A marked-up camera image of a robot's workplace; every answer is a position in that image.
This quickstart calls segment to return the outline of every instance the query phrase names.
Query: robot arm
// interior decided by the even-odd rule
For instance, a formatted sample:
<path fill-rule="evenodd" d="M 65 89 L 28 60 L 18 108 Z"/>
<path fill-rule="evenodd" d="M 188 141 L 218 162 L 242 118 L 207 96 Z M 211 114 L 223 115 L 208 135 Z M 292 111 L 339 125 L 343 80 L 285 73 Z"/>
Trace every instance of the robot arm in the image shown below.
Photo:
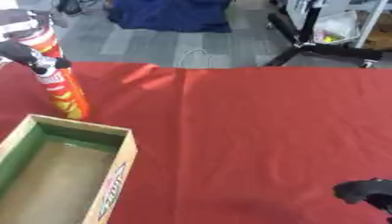
<path fill-rule="evenodd" d="M 59 17 L 54 16 L 54 23 L 64 27 Z M 69 61 L 43 56 L 40 52 L 22 45 L 18 38 L 28 37 L 39 30 L 42 25 L 49 25 L 52 14 L 29 10 L 0 10 L 0 57 L 31 67 L 34 72 L 44 73 L 49 67 L 70 67 Z"/>

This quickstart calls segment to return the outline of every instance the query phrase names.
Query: tripod leg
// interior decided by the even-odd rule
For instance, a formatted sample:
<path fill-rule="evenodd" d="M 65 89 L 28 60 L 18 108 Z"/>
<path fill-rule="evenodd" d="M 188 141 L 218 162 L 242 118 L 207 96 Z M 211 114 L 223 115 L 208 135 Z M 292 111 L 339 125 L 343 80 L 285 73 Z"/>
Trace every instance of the tripod leg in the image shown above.
<path fill-rule="evenodd" d="M 280 67 L 301 51 L 300 48 L 292 47 L 276 56 L 272 61 L 265 64 L 266 67 Z"/>
<path fill-rule="evenodd" d="M 285 38 L 287 38 L 287 40 L 289 40 L 291 43 L 296 42 L 294 37 L 297 35 L 297 33 L 293 31 L 287 24 L 285 24 L 280 17 L 274 13 L 270 13 L 268 15 L 268 20 L 284 35 Z"/>
<path fill-rule="evenodd" d="M 379 61 L 382 58 L 382 51 L 360 48 L 345 48 L 340 45 L 307 45 L 303 47 L 305 51 L 324 55 L 335 55 L 341 57 L 357 58 L 361 60 Z"/>

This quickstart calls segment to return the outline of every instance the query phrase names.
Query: gray carpet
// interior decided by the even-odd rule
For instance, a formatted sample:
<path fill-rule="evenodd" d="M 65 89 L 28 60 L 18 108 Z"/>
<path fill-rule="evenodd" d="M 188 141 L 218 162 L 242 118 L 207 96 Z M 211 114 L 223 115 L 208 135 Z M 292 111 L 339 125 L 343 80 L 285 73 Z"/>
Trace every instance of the gray carpet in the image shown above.
<path fill-rule="evenodd" d="M 48 10 L 51 0 L 19 0 L 21 8 Z M 70 27 L 56 28 L 66 56 L 74 61 L 147 62 L 161 67 L 227 68 L 262 66 L 288 46 L 277 32 L 267 31 L 265 0 L 237 0 L 227 10 L 231 33 L 180 33 L 123 30 L 107 20 L 98 3 L 87 15 L 69 17 Z M 385 59 L 378 67 L 392 67 Z M 356 67 L 355 59 L 299 55 L 287 66 Z"/>

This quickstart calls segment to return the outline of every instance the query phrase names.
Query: printed logo on box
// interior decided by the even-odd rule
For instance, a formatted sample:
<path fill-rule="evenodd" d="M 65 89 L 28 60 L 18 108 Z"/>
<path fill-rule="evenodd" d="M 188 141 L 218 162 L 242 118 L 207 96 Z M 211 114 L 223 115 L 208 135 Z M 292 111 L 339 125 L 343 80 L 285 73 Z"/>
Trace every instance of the printed logo on box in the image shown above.
<path fill-rule="evenodd" d="M 120 194 L 122 185 L 124 183 L 124 172 L 126 168 L 126 162 L 123 162 L 120 167 L 115 170 L 115 173 L 112 177 L 108 179 L 105 183 L 105 191 L 102 197 L 102 205 L 101 210 L 99 212 L 98 221 L 101 220 L 103 216 L 112 208 L 112 206 L 117 201 L 117 198 Z"/>

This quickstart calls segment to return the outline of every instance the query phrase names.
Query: red tablecloth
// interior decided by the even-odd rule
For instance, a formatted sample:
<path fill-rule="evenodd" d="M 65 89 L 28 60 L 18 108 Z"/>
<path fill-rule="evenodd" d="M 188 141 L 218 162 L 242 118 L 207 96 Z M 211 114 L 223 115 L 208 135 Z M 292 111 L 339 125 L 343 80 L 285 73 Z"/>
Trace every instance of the red tablecloth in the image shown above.
<path fill-rule="evenodd" d="M 392 179 L 390 70 L 185 70 L 76 63 L 90 122 L 132 128 L 140 153 L 111 224 L 365 224 L 331 187 Z M 0 70 L 0 138 L 57 116 L 28 70 Z"/>

